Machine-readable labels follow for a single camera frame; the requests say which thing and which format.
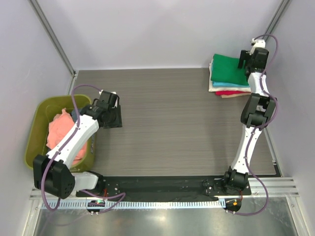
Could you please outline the green t shirt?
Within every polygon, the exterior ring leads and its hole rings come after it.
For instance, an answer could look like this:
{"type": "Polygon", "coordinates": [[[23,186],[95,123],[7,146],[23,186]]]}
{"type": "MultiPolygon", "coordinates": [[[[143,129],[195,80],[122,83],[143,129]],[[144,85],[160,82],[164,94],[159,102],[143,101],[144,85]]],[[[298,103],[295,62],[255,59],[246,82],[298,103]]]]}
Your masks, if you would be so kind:
{"type": "Polygon", "coordinates": [[[248,82],[245,75],[245,69],[239,69],[238,62],[238,58],[214,54],[211,80],[216,82],[247,85],[248,82]]]}

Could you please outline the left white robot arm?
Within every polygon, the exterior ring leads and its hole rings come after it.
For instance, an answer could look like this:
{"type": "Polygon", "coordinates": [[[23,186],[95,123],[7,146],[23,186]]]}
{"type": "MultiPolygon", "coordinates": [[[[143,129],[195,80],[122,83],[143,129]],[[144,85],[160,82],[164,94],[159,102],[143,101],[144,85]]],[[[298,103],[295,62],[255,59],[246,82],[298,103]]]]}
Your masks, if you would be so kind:
{"type": "Polygon", "coordinates": [[[66,199],[72,191],[88,190],[95,197],[104,192],[102,175],[91,171],[73,173],[70,170],[79,150],[100,128],[122,126],[120,97],[115,92],[103,90],[99,95],[96,103],[75,111],[75,124],[53,149],[34,158],[34,186],[42,194],[66,199]]]}

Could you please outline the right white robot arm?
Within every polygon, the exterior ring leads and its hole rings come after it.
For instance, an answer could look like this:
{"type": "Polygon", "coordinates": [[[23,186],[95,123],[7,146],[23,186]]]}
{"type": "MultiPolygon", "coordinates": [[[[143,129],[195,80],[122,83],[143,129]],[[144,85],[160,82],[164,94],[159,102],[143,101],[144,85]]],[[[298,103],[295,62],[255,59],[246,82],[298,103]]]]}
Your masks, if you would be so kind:
{"type": "Polygon", "coordinates": [[[268,50],[258,47],[250,52],[243,50],[239,59],[238,67],[246,70],[251,94],[241,113],[243,131],[236,156],[221,183],[223,191],[229,195],[249,188],[250,162],[257,139],[276,108],[275,99],[270,97],[266,86],[268,56],[268,50]]]}

